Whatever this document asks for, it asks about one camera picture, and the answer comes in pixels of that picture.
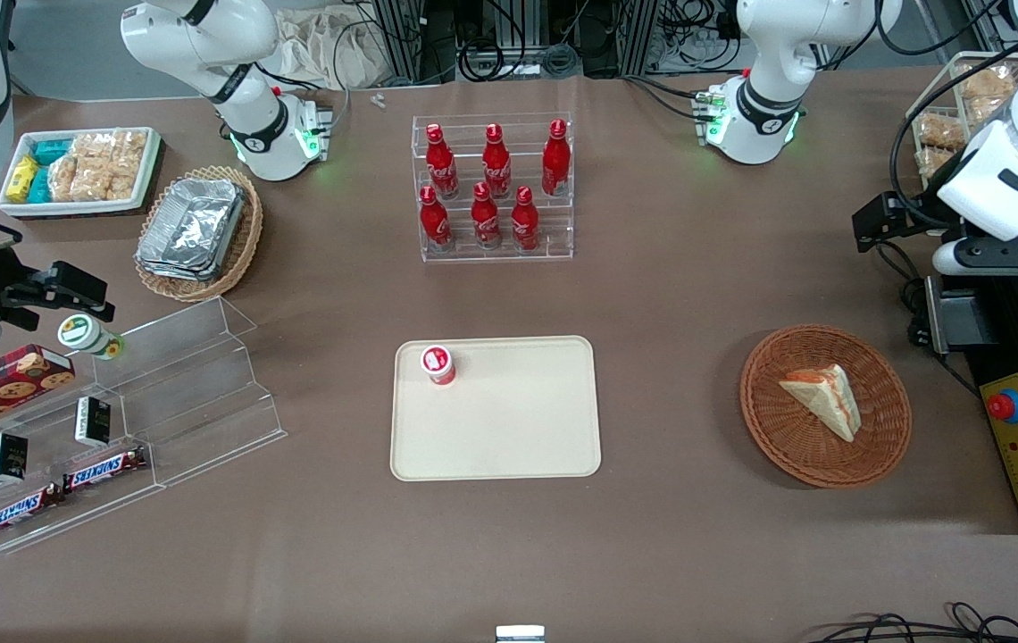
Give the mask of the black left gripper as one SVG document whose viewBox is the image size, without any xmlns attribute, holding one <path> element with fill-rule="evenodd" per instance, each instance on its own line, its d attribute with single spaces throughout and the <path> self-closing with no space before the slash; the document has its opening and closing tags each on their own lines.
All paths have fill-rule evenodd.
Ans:
<svg viewBox="0 0 1018 643">
<path fill-rule="evenodd" d="M 946 231 L 946 221 L 927 214 L 917 204 L 905 204 L 897 192 L 886 191 L 874 196 L 867 204 L 853 214 L 855 247 L 859 254 L 872 251 L 876 245 L 897 238 L 912 236 L 912 225 L 927 235 L 941 236 Z"/>
</svg>

